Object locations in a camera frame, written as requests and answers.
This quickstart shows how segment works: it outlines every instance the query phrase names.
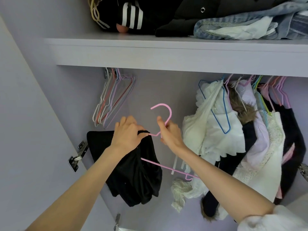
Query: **white sleeve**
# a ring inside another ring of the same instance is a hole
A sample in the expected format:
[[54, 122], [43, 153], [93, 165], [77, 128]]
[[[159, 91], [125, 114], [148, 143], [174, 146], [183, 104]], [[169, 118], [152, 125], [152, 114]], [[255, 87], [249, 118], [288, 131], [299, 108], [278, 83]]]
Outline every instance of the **white sleeve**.
[[251, 216], [244, 219], [238, 231], [308, 231], [308, 224], [286, 207], [278, 205], [270, 215]]

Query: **person's left hand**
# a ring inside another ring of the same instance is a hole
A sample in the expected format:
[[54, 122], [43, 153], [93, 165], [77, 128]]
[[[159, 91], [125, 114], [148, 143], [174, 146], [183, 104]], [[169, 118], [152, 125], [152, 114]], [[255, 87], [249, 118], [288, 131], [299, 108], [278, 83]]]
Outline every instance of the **person's left hand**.
[[111, 147], [118, 148], [123, 156], [128, 154], [140, 144], [144, 137], [149, 135], [149, 133], [138, 134], [141, 130], [144, 130], [143, 126], [137, 125], [133, 116], [122, 117], [115, 125]]

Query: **hand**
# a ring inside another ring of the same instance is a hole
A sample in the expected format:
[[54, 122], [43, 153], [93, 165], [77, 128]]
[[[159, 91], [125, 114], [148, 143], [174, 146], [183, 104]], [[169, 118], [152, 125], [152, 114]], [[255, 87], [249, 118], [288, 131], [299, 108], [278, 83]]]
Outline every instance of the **hand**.
[[157, 124], [162, 137], [160, 141], [167, 145], [174, 154], [178, 154], [180, 150], [187, 148], [182, 139], [181, 129], [177, 124], [170, 120], [165, 126], [160, 116], [157, 117]]
[[141, 130], [144, 130], [143, 126], [137, 125], [133, 116], [122, 117], [120, 122], [115, 125], [111, 147], [118, 148], [125, 156], [134, 150], [144, 137], [149, 135], [149, 133], [138, 134], [138, 131]]

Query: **cabinet door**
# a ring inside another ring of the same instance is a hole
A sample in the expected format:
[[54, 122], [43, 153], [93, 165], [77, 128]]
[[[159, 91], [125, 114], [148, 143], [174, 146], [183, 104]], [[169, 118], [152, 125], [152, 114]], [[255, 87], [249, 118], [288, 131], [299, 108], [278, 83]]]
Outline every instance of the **cabinet door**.
[[[86, 171], [1, 17], [0, 149], [0, 230], [25, 230]], [[99, 195], [83, 230], [114, 225]]]

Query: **closet shelf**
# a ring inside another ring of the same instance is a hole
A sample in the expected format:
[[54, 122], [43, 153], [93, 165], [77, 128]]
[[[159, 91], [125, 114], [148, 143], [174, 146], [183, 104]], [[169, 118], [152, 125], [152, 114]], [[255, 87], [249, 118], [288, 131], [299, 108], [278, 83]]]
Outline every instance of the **closet shelf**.
[[96, 32], [46, 38], [57, 65], [308, 77], [308, 40], [212, 41]]

